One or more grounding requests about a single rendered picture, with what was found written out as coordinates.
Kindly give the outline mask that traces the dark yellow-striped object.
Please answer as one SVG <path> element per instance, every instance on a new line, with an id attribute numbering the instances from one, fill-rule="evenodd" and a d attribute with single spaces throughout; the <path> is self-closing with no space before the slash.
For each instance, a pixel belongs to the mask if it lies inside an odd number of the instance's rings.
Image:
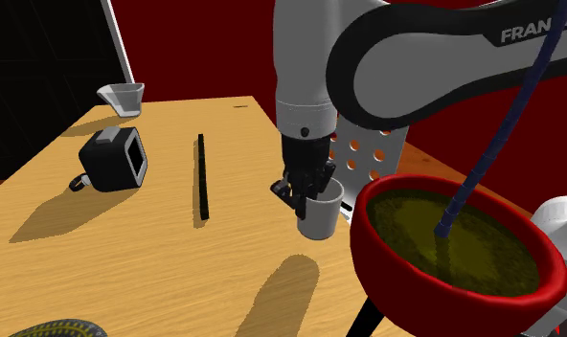
<path id="1" fill-rule="evenodd" d="M 54 320 L 20 330 L 9 337 L 108 337 L 100 326 L 80 319 Z"/>

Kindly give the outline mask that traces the dark window with white frame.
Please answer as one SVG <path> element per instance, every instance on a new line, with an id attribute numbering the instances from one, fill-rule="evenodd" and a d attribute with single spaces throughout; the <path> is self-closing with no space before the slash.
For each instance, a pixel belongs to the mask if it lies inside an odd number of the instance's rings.
<path id="1" fill-rule="evenodd" d="M 111 0 L 0 0 L 0 180 L 132 80 Z"/>

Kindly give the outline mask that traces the red bowl with soil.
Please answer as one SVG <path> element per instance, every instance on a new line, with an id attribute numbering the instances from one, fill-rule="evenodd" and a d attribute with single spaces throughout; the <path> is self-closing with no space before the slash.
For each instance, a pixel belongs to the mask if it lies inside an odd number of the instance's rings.
<path id="1" fill-rule="evenodd" d="M 364 186 L 355 199 L 350 233 L 356 276 L 377 309 L 415 337 L 514 337 L 567 293 L 561 253 L 528 218 L 482 191 L 473 191 L 466 201 L 511 231 L 537 265 L 535 292 L 498 297 L 454 287 L 413 267 L 379 238 L 366 213 L 368 202 L 385 191 L 424 190 L 451 197 L 459 188 L 457 182 L 418 174 L 391 174 Z"/>

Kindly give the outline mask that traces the dark blue ribbed stalk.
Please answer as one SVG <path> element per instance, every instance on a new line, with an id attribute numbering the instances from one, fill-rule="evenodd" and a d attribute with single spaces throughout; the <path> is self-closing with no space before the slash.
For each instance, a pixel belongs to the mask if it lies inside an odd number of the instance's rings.
<path id="1" fill-rule="evenodd" d="M 558 0 L 556 11 L 551 17 L 550 30 L 540 47 L 532 67 L 525 74 L 521 89 L 513 100 L 509 112 L 490 141 L 487 149 L 444 210 L 441 220 L 434 229 L 434 234 L 437 237 L 449 237 L 455 218 L 504 147 L 550 63 L 551 57 L 566 26 L 566 22 L 567 0 Z"/>

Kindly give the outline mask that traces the grey cup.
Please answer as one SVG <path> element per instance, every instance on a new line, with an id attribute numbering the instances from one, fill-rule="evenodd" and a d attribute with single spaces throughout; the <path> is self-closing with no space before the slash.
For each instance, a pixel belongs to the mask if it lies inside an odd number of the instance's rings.
<path id="1" fill-rule="evenodd" d="M 331 178 L 325 190 L 315 199 L 306 199 L 306 217 L 297 220 L 299 232 L 313 240 L 331 237 L 336 228 L 344 196 L 344 187 L 335 178 Z"/>

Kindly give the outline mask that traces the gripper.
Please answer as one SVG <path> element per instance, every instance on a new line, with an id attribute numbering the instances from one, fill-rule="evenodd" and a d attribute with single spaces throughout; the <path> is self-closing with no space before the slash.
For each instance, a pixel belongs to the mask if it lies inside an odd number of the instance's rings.
<path id="1" fill-rule="evenodd" d="M 306 188 L 311 186 L 310 198 L 316 200 L 336 169 L 328 161 L 329 146 L 330 136 L 312 140 L 282 136 L 284 176 L 270 190 L 301 220 L 306 218 Z"/>

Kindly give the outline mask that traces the black cube with grey button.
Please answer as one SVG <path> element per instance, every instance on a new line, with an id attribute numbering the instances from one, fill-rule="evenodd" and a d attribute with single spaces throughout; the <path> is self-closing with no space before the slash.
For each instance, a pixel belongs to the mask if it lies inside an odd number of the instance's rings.
<path id="1" fill-rule="evenodd" d="M 108 126 L 80 149 L 84 173 L 69 184 L 71 191 L 92 186 L 101 192 L 138 189 L 147 172 L 147 156 L 136 127 Z"/>

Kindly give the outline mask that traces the wooden table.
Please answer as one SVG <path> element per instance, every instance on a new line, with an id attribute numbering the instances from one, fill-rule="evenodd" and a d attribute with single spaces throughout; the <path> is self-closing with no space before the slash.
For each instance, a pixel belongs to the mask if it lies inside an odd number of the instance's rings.
<path id="1" fill-rule="evenodd" d="M 70 191 L 89 110 L 0 185 L 0 337 L 80 318 L 109 337 L 344 337 L 364 302 L 349 225 L 314 241 L 270 191 L 280 136 L 250 97 L 147 102 L 141 188 Z M 204 135 L 210 217 L 199 215 Z"/>

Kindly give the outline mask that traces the black bowl stand leg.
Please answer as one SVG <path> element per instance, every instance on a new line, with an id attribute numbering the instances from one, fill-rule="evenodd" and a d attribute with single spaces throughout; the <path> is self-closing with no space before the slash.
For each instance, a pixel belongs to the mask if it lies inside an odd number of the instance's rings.
<path id="1" fill-rule="evenodd" d="M 378 310 L 370 298 L 367 298 L 355 317 L 346 337 L 372 337 L 383 318 L 384 314 Z"/>

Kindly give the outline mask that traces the black slim stick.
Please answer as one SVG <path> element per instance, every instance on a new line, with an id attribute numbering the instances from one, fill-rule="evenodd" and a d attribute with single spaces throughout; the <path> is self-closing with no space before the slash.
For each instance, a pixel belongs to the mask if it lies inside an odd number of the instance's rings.
<path id="1" fill-rule="evenodd" d="M 198 165 L 198 194 L 199 194 L 199 215 L 202 220 L 210 217 L 208 204 L 208 188 L 206 175 L 206 156 L 204 146 L 204 135 L 197 136 L 197 165 Z"/>

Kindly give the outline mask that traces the grey metal grater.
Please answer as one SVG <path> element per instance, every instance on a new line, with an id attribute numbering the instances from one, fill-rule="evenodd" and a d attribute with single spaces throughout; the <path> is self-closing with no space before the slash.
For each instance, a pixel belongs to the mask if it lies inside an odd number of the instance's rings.
<path id="1" fill-rule="evenodd" d="M 369 130 L 339 116 L 330 139 L 329 158 L 336 164 L 333 177 L 344 187 L 341 214 L 348 223 L 356 196 L 374 179 L 397 172 L 409 127 Z"/>

